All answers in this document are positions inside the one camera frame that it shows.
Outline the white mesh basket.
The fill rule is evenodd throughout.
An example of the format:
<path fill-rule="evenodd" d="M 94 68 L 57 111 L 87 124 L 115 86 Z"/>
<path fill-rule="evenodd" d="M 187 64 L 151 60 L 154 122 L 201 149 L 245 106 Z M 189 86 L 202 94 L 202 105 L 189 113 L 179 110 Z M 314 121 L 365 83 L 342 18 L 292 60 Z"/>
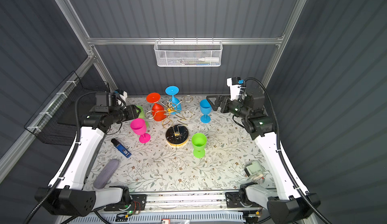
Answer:
<path fill-rule="evenodd" d="M 154 53 L 159 67 L 219 67 L 198 61 L 203 57 L 219 57 L 222 60 L 223 44 L 221 42 L 182 43 L 156 41 Z"/>

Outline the small white scale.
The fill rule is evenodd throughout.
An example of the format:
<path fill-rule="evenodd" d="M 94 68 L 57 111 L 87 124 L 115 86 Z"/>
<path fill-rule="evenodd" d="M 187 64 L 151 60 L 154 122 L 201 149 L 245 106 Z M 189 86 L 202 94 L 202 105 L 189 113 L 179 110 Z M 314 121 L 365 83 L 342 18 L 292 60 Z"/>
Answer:
<path fill-rule="evenodd" d="M 259 182 L 259 180 L 264 179 L 264 168 L 257 160 L 249 162 L 245 166 L 244 171 L 253 182 Z"/>

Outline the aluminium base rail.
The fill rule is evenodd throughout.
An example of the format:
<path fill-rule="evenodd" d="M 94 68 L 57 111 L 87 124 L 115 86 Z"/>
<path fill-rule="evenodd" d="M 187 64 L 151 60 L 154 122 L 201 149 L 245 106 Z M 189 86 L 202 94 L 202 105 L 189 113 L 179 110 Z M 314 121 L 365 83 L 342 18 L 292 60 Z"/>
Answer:
<path fill-rule="evenodd" d="M 237 190 L 133 193 L 129 207 L 104 207 L 98 214 L 74 220 L 76 224 L 159 224 L 166 219 L 198 223 L 271 224 L 259 204 L 242 202 Z"/>

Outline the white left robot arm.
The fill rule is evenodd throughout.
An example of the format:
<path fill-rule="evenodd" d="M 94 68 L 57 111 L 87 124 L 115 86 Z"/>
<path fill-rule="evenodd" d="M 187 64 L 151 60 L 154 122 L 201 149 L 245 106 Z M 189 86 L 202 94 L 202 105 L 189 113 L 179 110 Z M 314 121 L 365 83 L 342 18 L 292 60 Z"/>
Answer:
<path fill-rule="evenodd" d="M 75 101 L 77 132 L 73 144 L 49 185 L 37 190 L 35 199 L 38 203 L 24 223 L 30 223 L 41 207 L 52 215 L 77 218 L 110 204 L 131 204 L 127 187 L 85 191 L 84 184 L 110 127 L 137 119 L 141 110 L 135 105 L 126 104 L 128 94 L 123 90 L 92 94 L 95 95 L 96 104 L 85 115 L 79 115 L 80 100 Z"/>

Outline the red wine glass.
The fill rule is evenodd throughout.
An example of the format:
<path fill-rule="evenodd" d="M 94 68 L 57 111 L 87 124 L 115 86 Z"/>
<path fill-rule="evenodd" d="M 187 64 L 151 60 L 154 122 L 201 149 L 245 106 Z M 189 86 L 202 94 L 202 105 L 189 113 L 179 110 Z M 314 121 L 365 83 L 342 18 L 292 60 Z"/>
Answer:
<path fill-rule="evenodd" d="M 161 95 L 159 93 L 150 93 L 147 95 L 147 102 L 153 104 L 151 111 L 146 114 L 148 119 L 161 122 L 167 117 L 164 107 L 159 103 L 160 99 Z"/>

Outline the pink wine glass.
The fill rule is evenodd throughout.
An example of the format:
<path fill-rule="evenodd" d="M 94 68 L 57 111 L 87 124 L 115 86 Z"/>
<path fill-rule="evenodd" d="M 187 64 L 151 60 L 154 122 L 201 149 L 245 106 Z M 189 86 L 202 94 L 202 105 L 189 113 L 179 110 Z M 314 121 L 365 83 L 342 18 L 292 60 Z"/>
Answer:
<path fill-rule="evenodd" d="M 135 134 L 139 135 L 140 143 L 145 144 L 151 140 L 150 134 L 147 133 L 147 126 L 144 119 L 138 118 L 133 120 L 130 123 L 130 128 Z"/>

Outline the gold wine glass rack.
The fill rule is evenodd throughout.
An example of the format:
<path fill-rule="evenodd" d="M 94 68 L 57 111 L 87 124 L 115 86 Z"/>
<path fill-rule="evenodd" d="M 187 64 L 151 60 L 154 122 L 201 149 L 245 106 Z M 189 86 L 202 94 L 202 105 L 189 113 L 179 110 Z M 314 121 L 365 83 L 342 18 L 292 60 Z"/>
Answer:
<path fill-rule="evenodd" d="M 184 97 L 184 101 L 180 100 L 180 102 L 181 104 L 190 103 L 192 100 L 193 98 L 191 96 L 186 96 Z M 167 115 L 167 117 L 161 121 L 161 124 L 162 127 L 166 129 L 165 139 L 167 143 L 173 148 L 179 148 L 184 146 L 188 142 L 189 131 L 187 128 L 187 123 L 185 123 L 185 121 L 191 119 L 193 117 L 193 113 L 189 110 L 181 110 L 180 113 L 176 115 L 171 115 L 167 102 L 166 104 L 163 104 L 161 101 L 159 101 L 159 103 L 164 107 L 165 114 Z"/>

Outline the blue handled tool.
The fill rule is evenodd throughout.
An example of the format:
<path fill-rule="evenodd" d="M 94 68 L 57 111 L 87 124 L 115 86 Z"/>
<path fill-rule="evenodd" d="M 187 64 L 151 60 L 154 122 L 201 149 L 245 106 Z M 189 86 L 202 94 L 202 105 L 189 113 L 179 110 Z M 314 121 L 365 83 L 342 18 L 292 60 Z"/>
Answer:
<path fill-rule="evenodd" d="M 132 154 L 127 150 L 117 139 L 113 138 L 111 143 L 114 147 L 121 152 L 126 158 L 129 158 Z"/>

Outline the blue wine glass on rack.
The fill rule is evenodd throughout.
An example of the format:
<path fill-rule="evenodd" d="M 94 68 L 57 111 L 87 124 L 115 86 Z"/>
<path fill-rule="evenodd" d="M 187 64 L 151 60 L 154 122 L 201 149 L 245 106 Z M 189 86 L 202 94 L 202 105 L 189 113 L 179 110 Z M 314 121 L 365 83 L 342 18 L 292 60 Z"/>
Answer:
<path fill-rule="evenodd" d="M 170 109 L 171 115 L 176 115 L 181 112 L 181 102 L 178 98 L 175 97 L 179 92 L 179 88 L 176 86 L 169 86 L 165 90 L 166 94 L 171 96 L 171 99 L 167 102 L 168 108 Z"/>

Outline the blue wine glass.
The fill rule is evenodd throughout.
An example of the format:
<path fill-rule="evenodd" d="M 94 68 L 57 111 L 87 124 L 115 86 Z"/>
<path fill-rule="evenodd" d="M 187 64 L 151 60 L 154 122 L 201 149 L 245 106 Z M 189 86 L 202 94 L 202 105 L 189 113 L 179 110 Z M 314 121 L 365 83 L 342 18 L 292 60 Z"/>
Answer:
<path fill-rule="evenodd" d="M 168 108 L 170 109 L 171 115 L 176 115 L 181 112 L 181 102 L 178 98 L 175 97 L 179 92 L 179 88 L 176 86 L 169 86 L 165 90 L 166 94 L 171 96 L 171 99 L 167 102 Z"/>
<path fill-rule="evenodd" d="M 212 107 L 210 103 L 207 101 L 207 99 L 200 101 L 200 110 L 201 110 L 201 113 L 203 114 L 200 118 L 201 122 L 205 124 L 209 123 L 211 121 L 211 117 L 209 116 L 209 114 L 212 111 Z"/>

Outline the green wine glass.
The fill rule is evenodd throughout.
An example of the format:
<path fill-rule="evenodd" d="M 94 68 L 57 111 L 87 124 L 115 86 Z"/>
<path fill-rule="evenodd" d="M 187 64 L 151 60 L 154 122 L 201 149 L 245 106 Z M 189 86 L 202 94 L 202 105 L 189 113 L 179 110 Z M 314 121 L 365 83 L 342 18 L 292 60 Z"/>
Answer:
<path fill-rule="evenodd" d="M 147 128 L 149 128 L 149 123 L 146 121 L 145 112 L 144 112 L 143 107 L 141 107 L 140 105 L 136 105 L 136 107 L 140 109 L 138 118 L 143 119 L 146 123 Z"/>
<path fill-rule="evenodd" d="M 206 154 L 205 147 L 207 144 L 207 137 L 202 133 L 196 133 L 192 136 L 191 142 L 194 157 L 203 158 Z"/>

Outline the white marker in basket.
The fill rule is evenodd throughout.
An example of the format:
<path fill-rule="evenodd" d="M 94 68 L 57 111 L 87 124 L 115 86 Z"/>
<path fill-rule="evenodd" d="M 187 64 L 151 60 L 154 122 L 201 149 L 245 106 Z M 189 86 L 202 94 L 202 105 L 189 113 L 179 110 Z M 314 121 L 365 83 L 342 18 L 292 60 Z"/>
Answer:
<path fill-rule="evenodd" d="M 209 64 L 212 64 L 212 63 L 217 64 L 221 61 L 221 59 L 219 57 L 203 57 L 203 58 L 199 58 L 198 61 L 209 63 Z"/>

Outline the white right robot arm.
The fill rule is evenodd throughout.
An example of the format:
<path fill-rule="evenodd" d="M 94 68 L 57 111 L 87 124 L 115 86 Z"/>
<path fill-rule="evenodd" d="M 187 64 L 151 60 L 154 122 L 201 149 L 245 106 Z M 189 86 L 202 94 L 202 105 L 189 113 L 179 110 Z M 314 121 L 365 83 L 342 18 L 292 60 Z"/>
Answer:
<path fill-rule="evenodd" d="M 298 177 L 280 140 L 280 127 L 267 89 L 256 78 L 227 79 L 230 95 L 207 96 L 211 108 L 238 117 L 238 124 L 251 136 L 266 159 L 276 191 L 250 182 L 241 185 L 239 198 L 244 205 L 258 204 L 269 212 L 275 224 L 296 224 L 299 221 L 330 221 L 318 210 L 320 198 L 309 192 Z"/>

